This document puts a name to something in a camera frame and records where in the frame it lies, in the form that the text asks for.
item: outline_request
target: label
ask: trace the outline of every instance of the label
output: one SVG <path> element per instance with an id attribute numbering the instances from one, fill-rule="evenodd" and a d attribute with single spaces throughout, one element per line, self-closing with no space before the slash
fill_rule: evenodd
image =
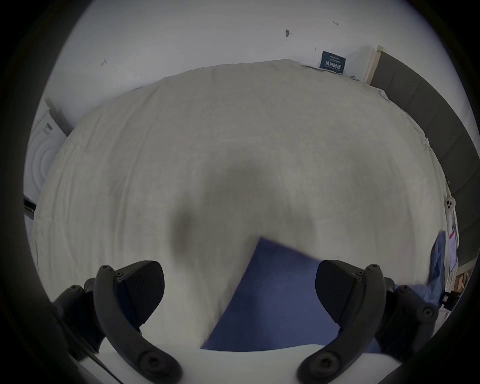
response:
<path id="1" fill-rule="evenodd" d="M 320 68 L 327 69 L 335 73 L 343 73 L 345 61 L 347 60 L 343 57 L 324 51 L 322 54 L 322 61 L 320 62 Z"/>
<path id="2" fill-rule="evenodd" d="M 46 135 L 50 135 L 50 132 L 52 132 L 53 128 L 50 124 L 46 124 L 45 127 L 43 127 L 43 132 L 46 134 Z"/>

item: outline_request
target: white bed sheet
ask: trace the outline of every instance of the white bed sheet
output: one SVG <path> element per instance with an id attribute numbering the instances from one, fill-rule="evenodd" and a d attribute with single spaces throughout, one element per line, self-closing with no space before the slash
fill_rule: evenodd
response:
<path id="1" fill-rule="evenodd" d="M 422 130 L 382 91 L 289 60 L 200 68 L 82 120 L 42 191 L 33 258 L 52 300 L 103 264 L 159 261 L 143 334 L 199 347 L 259 236 L 425 283 L 446 196 Z"/>

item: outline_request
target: washing machine door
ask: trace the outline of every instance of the washing machine door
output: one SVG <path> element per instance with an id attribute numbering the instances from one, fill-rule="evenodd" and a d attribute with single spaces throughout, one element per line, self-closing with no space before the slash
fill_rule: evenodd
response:
<path id="1" fill-rule="evenodd" d="M 30 134 L 25 158 L 24 195 L 37 204 L 48 171 L 67 136 L 50 113 L 47 113 Z"/>

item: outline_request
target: washing machine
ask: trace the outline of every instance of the washing machine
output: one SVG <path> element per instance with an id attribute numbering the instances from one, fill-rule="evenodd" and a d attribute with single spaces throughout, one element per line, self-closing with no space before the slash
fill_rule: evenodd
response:
<path id="1" fill-rule="evenodd" d="M 24 170 L 25 230 L 31 244 L 35 208 L 48 171 L 67 136 L 50 115 L 42 100 L 28 141 Z"/>

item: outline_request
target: sign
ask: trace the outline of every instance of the sign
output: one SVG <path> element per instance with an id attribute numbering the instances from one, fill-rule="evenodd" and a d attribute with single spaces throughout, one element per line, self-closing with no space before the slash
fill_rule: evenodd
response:
<path id="1" fill-rule="evenodd" d="M 324 51 L 322 54 L 322 61 L 320 62 L 320 68 L 327 69 L 335 73 L 343 73 L 345 61 L 346 59 L 343 57 Z"/>

